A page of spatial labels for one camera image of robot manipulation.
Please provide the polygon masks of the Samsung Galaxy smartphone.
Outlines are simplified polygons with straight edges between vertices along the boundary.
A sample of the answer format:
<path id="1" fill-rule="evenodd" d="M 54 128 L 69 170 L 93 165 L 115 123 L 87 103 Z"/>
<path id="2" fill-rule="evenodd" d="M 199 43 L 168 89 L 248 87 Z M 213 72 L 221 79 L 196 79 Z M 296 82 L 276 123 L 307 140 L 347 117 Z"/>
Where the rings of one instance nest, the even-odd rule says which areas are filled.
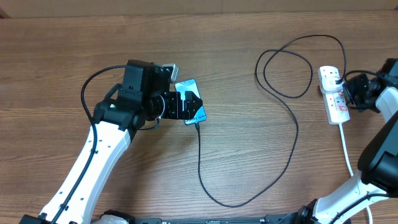
<path id="1" fill-rule="evenodd" d="M 176 83 L 175 90 L 181 93 L 182 100 L 185 100 L 185 93 L 187 91 L 192 91 L 197 98 L 201 99 L 200 92 L 195 79 L 185 80 Z M 185 119 L 184 123 L 186 125 L 191 125 L 205 120 L 206 120 L 206 113 L 203 104 L 201 104 L 201 107 L 198 110 L 196 110 L 193 119 Z"/>

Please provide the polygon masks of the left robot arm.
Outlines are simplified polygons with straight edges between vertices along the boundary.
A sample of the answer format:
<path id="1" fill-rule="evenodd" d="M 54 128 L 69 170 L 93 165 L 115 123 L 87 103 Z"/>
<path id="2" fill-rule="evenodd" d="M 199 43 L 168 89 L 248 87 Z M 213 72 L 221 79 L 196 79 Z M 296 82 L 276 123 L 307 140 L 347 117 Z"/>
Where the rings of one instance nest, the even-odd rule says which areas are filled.
<path id="1" fill-rule="evenodd" d="M 146 122 L 206 119 L 196 81 L 178 82 L 176 64 L 129 60 L 121 68 L 122 83 L 107 92 L 94 112 L 81 100 L 91 124 L 85 145 L 51 201 L 38 216 L 24 215 L 21 223 L 90 223 L 111 171 Z"/>

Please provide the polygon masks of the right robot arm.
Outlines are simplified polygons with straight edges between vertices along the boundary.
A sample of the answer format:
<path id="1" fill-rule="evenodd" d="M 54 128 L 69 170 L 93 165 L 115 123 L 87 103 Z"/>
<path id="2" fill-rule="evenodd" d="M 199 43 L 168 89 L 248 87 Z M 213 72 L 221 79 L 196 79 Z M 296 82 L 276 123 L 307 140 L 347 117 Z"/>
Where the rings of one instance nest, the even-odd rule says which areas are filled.
<path id="1" fill-rule="evenodd" d="M 360 155 L 357 172 L 330 195 L 304 206 L 295 223 L 348 223 L 373 203 L 397 197 L 397 59 L 387 59 L 375 73 L 352 73 L 348 78 L 335 67 L 318 70 L 328 122 L 341 126 L 353 109 L 380 113 L 385 124 Z"/>

